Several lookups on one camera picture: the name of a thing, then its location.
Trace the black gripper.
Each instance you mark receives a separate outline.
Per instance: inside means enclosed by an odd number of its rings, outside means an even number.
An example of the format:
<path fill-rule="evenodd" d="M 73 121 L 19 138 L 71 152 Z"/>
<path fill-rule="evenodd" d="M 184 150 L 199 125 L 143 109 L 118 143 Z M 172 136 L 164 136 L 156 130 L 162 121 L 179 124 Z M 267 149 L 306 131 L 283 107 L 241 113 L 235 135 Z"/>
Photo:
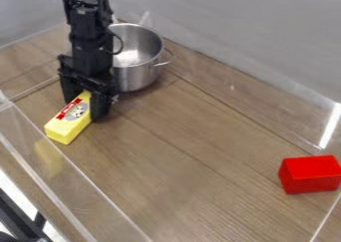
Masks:
<path fill-rule="evenodd" d="M 118 80 L 114 75 L 114 37 L 87 39 L 69 37 L 71 50 L 57 56 L 60 85 L 65 103 L 83 92 L 91 92 L 91 119 L 97 121 L 118 101 Z"/>

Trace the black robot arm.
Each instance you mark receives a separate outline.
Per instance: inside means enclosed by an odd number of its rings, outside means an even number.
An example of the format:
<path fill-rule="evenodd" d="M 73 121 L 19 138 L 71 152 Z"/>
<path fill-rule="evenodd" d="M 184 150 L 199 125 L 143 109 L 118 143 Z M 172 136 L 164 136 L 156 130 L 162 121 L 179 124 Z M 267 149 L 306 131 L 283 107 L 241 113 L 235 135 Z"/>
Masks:
<path fill-rule="evenodd" d="M 60 54 L 59 75 L 67 103 L 83 92 L 89 93 L 91 120 L 100 120 L 119 95 L 114 56 L 124 48 L 122 37 L 111 30 L 114 11 L 110 0 L 61 0 L 71 54 Z"/>

